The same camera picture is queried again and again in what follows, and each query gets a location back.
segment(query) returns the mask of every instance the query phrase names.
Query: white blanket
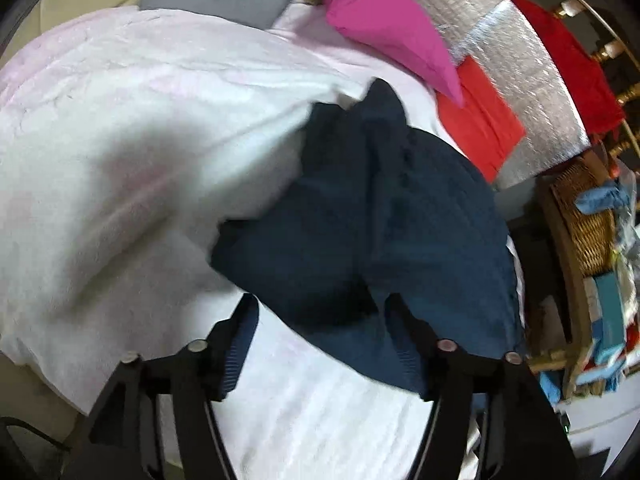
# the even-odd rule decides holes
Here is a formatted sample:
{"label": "white blanket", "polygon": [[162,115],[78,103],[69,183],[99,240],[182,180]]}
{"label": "white blanket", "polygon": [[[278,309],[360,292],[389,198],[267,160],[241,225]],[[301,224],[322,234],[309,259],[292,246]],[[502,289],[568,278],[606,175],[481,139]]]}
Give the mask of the white blanket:
{"label": "white blanket", "polygon": [[[451,142],[431,91],[322,12],[293,5],[268,33],[104,10],[4,67],[2,352],[88,412],[126,351],[154,358],[205,336],[241,295],[206,264],[216,225],[259,213],[295,176],[314,101],[359,99],[380,75],[413,126]],[[261,307],[238,387],[214,408],[241,479],[389,480],[408,472],[431,405],[361,377]],[[471,478],[473,457],[467,466]]]}

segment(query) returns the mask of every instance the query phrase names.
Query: pink pillow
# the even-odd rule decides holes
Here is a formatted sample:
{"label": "pink pillow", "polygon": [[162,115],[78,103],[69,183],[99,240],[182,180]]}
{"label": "pink pillow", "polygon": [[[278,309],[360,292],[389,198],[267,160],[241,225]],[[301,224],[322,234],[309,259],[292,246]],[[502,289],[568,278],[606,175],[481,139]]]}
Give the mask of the pink pillow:
{"label": "pink pillow", "polygon": [[324,0],[328,23],[379,50],[462,106],[460,80],[431,19],[413,0]]}

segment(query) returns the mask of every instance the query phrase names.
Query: orange-red folded cloth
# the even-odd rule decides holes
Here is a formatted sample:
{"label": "orange-red folded cloth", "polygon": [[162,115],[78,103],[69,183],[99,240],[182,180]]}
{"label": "orange-red folded cloth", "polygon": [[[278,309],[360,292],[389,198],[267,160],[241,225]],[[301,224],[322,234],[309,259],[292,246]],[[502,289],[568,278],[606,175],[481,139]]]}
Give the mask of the orange-red folded cloth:
{"label": "orange-red folded cloth", "polygon": [[525,135],[524,126],[471,56],[458,67],[465,105],[437,92],[438,115],[469,160],[492,182]]}
{"label": "orange-red folded cloth", "polygon": [[593,142],[618,126],[625,112],[597,61],[584,51],[564,23],[529,0],[511,0],[542,40],[574,100]]}

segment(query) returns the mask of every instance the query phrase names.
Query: woven basket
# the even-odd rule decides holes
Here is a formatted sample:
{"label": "woven basket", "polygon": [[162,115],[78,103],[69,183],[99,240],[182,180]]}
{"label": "woven basket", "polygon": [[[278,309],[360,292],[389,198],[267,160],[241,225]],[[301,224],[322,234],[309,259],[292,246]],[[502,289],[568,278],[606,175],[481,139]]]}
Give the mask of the woven basket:
{"label": "woven basket", "polygon": [[575,206],[576,197],[598,186],[596,177],[581,158],[551,185],[551,192],[575,246],[583,276],[594,276],[612,269],[616,225],[613,212],[606,210],[583,215]]}

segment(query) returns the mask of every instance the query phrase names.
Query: foil insulation sheet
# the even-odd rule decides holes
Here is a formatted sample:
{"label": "foil insulation sheet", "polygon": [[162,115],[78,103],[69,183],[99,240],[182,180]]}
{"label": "foil insulation sheet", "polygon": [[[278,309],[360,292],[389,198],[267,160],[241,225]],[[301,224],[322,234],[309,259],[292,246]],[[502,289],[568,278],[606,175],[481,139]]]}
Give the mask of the foil insulation sheet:
{"label": "foil insulation sheet", "polygon": [[473,56],[527,131],[500,170],[496,189],[514,186],[590,145],[558,69],[510,0],[417,1],[456,65]]}

